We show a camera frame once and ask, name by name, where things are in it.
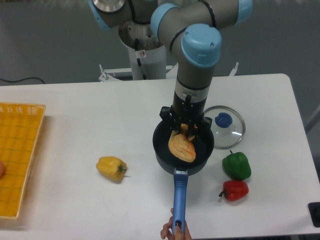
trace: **pan handle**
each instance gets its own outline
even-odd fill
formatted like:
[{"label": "pan handle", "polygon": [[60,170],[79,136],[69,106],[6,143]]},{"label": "pan handle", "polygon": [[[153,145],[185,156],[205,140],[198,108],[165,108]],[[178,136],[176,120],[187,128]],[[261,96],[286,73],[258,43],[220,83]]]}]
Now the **pan handle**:
[{"label": "pan handle", "polygon": [[174,234],[176,225],[178,225],[181,228],[182,232],[185,232],[188,171],[175,170],[173,175],[173,180],[174,180],[174,201],[173,201],[172,233]]}]

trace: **human hand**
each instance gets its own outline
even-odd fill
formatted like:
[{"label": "human hand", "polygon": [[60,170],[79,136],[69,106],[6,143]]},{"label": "human hand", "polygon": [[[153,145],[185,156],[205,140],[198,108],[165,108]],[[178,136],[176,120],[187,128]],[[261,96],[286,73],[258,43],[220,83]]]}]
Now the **human hand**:
[{"label": "human hand", "polygon": [[[174,209],[171,208],[170,212],[174,214]],[[184,233],[181,231],[181,228],[179,226],[175,226],[174,233],[172,234],[169,230],[172,228],[172,221],[173,217],[171,216],[169,221],[165,225],[163,225],[163,229],[160,232],[162,239],[165,239],[167,237],[168,240],[192,240],[187,222],[185,222],[184,225]]]}]

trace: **yellow plastic tray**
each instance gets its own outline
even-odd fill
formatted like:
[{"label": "yellow plastic tray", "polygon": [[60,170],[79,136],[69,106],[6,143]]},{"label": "yellow plastic tray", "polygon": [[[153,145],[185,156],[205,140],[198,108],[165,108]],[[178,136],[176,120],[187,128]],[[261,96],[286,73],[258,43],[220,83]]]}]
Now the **yellow plastic tray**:
[{"label": "yellow plastic tray", "polygon": [[19,215],[46,105],[0,102],[0,218]]}]

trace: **pepper stem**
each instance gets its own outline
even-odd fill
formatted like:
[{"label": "pepper stem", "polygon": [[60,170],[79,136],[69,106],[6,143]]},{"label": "pepper stem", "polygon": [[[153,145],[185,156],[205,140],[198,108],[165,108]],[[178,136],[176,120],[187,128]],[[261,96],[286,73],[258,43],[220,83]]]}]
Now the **pepper stem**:
[{"label": "pepper stem", "polygon": [[119,168],[118,168],[118,170],[119,170],[119,172],[122,172],[122,171],[127,171],[127,169],[126,168],[123,168],[121,165],[119,166]]}]

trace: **green bell pepper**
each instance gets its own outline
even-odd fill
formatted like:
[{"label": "green bell pepper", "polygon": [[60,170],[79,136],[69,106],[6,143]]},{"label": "green bell pepper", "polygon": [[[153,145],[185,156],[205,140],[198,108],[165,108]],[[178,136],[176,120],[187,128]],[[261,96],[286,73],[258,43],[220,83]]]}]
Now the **green bell pepper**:
[{"label": "green bell pepper", "polygon": [[225,173],[233,180],[243,181],[251,176],[248,158],[243,152],[233,153],[222,160]]}]

